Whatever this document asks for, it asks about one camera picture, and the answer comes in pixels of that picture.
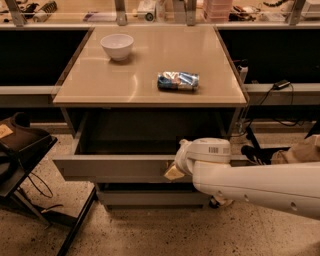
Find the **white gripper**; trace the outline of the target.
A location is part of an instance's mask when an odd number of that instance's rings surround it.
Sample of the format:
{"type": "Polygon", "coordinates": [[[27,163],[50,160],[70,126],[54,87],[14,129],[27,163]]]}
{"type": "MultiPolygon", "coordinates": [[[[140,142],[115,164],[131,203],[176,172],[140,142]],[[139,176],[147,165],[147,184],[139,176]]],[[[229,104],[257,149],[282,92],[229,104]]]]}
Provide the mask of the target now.
{"type": "Polygon", "coordinates": [[[164,173],[164,177],[171,181],[183,178],[185,174],[193,174],[193,160],[189,156],[193,142],[183,139],[179,144],[180,148],[175,156],[175,164],[172,163],[164,173]]]}

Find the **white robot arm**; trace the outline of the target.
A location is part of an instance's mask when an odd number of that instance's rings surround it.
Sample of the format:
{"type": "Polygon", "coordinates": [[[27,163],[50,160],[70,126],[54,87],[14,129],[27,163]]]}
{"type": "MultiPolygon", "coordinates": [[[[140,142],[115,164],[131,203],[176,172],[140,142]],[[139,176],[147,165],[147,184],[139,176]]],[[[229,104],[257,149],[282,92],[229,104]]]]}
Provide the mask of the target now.
{"type": "Polygon", "coordinates": [[[225,139],[183,139],[165,177],[189,175],[198,191],[214,198],[320,219],[319,162],[233,167],[230,160],[225,139]]]}

